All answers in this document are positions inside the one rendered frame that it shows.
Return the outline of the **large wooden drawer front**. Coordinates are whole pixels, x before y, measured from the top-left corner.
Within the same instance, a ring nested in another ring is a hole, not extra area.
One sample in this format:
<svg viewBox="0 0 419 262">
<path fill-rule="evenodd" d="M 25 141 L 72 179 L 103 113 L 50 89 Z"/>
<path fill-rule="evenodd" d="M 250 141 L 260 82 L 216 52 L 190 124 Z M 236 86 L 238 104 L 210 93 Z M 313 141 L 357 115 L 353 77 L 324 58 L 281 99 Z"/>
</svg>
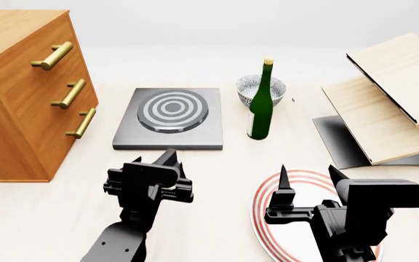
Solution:
<svg viewBox="0 0 419 262">
<path fill-rule="evenodd" d="M 0 10 L 0 110 L 9 108 L 4 93 L 22 79 L 25 67 L 66 41 L 80 49 L 68 10 Z"/>
</svg>

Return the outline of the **large light wooden rack shelf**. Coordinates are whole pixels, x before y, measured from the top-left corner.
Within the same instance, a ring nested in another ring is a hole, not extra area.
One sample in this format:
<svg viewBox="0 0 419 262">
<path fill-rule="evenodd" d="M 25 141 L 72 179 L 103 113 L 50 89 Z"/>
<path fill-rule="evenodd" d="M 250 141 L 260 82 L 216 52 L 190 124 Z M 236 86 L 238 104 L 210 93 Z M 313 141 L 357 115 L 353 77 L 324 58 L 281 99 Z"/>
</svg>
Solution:
<svg viewBox="0 0 419 262">
<path fill-rule="evenodd" d="M 322 91 L 371 166 L 419 154 L 419 127 L 367 78 L 352 78 Z"/>
</svg>

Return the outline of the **patterned glass bowl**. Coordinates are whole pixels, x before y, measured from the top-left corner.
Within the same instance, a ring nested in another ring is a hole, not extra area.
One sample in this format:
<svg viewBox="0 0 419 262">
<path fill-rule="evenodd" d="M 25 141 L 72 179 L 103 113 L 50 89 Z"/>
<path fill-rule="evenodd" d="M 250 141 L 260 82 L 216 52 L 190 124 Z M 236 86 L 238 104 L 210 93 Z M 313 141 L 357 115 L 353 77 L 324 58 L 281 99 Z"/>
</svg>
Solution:
<svg viewBox="0 0 419 262">
<path fill-rule="evenodd" d="M 248 75 L 243 76 L 236 82 L 236 91 L 239 99 L 246 106 L 250 107 L 252 99 L 256 95 L 261 82 L 261 75 Z M 270 93 L 273 106 L 277 106 L 281 102 L 282 98 L 287 93 L 287 87 L 283 82 L 277 78 L 271 77 L 270 82 Z"/>
</svg>

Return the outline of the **black curved rack base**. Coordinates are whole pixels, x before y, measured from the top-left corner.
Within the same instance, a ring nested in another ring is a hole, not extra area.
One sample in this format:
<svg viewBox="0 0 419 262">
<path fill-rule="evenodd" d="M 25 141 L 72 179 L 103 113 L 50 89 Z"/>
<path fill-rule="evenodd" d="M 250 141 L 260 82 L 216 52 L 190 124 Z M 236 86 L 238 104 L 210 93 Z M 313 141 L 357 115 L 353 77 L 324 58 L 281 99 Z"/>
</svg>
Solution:
<svg viewBox="0 0 419 262">
<path fill-rule="evenodd" d="M 370 160 L 338 115 L 318 117 L 312 122 L 339 170 L 371 166 Z M 382 165 L 419 166 L 419 154 L 387 161 Z"/>
</svg>

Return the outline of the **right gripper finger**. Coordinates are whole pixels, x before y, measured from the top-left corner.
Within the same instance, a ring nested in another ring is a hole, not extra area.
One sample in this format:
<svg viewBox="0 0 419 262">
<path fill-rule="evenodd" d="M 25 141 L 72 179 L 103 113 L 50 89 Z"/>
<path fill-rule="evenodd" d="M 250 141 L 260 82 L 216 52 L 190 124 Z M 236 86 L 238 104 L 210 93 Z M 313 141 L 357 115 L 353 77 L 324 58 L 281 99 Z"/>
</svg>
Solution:
<svg viewBox="0 0 419 262">
<path fill-rule="evenodd" d="M 287 209 L 294 207 L 293 200 L 295 198 L 295 190 L 290 186 L 289 176 L 284 165 L 282 165 L 279 175 L 278 189 L 272 193 L 270 208 L 271 209 Z"/>
<path fill-rule="evenodd" d="M 330 174 L 330 179 L 335 187 L 335 190 L 339 196 L 340 202 L 342 204 L 346 204 L 347 203 L 346 193 L 348 191 L 345 188 L 340 188 L 338 184 L 341 180 L 347 180 L 348 177 L 345 174 L 343 174 L 338 168 L 334 167 L 333 165 L 329 165 L 328 172 Z"/>
</svg>

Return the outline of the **small light wooden rack shelf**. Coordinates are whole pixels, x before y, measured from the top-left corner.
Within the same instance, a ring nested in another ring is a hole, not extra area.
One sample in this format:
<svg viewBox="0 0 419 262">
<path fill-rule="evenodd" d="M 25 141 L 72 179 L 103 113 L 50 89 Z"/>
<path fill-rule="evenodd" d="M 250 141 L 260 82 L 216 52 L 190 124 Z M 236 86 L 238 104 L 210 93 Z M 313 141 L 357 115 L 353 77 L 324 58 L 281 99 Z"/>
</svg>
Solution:
<svg viewBox="0 0 419 262">
<path fill-rule="evenodd" d="M 419 127 L 419 36 L 408 33 L 346 54 Z"/>
</svg>

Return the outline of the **white plate with red rings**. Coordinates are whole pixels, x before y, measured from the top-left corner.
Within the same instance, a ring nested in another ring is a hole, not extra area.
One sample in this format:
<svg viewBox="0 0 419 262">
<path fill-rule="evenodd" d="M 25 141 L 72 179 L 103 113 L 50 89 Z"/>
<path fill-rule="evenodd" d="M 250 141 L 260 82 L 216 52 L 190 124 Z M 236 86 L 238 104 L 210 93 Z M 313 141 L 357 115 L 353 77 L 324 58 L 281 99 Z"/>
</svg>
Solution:
<svg viewBox="0 0 419 262">
<path fill-rule="evenodd" d="M 294 207 L 315 207 L 323 200 L 340 199 L 330 177 L 310 170 L 288 170 L 295 192 Z M 278 189 L 280 174 L 266 178 L 255 189 L 250 203 L 253 231 L 265 252 L 276 262 L 323 262 L 310 224 L 267 224 L 264 215 L 272 193 Z"/>
</svg>

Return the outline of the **round ringed stove burner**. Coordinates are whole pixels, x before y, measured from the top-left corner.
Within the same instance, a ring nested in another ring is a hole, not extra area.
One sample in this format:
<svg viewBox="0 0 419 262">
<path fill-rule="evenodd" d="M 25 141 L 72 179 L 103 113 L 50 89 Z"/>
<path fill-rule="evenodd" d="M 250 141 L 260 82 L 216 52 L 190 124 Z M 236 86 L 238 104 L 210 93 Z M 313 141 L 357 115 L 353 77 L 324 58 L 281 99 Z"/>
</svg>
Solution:
<svg viewBox="0 0 419 262">
<path fill-rule="evenodd" d="M 202 95 L 184 89 L 165 89 L 146 97 L 138 106 L 137 119 L 144 128 L 172 134 L 202 124 L 209 106 Z"/>
</svg>

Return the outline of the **green glass wine bottle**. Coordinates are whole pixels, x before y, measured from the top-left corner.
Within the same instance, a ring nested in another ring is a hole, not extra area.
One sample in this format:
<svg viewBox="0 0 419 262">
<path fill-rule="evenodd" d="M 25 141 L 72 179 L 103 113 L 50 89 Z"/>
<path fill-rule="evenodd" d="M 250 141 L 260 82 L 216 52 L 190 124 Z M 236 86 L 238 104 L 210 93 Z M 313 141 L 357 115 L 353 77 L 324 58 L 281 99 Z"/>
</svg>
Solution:
<svg viewBox="0 0 419 262">
<path fill-rule="evenodd" d="M 260 86 L 250 104 L 250 116 L 252 116 L 251 130 L 247 134 L 251 139 L 266 139 L 269 133 L 271 118 L 273 115 L 273 104 L 271 99 L 271 74 L 274 65 L 263 63 L 263 72 Z"/>
</svg>

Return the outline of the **grey square stove base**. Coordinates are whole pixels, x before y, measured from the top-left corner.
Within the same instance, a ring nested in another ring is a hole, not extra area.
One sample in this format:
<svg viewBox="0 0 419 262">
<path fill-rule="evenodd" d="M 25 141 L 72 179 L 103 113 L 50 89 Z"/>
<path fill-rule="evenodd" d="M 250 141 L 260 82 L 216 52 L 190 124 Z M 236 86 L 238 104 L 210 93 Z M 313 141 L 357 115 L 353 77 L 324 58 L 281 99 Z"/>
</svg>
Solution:
<svg viewBox="0 0 419 262">
<path fill-rule="evenodd" d="M 163 91 L 166 88 L 137 88 L 122 117 L 119 128 L 112 141 L 115 150 L 222 150 L 223 125 L 218 88 L 188 88 L 194 91 L 208 103 L 209 115 L 205 121 L 185 132 L 164 134 L 144 128 L 137 119 L 137 109 L 140 103 L 149 95 Z"/>
</svg>

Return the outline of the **wooden drawer cabinet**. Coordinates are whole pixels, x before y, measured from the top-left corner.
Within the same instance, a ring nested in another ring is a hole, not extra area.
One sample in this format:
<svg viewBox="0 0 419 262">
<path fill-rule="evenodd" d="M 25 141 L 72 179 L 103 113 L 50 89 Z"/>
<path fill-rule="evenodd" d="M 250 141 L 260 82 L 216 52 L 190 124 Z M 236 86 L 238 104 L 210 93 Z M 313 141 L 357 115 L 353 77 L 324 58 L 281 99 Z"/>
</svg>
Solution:
<svg viewBox="0 0 419 262">
<path fill-rule="evenodd" d="M 47 183 L 51 180 L 23 134 L 13 110 L 0 110 L 0 183 Z"/>
</svg>

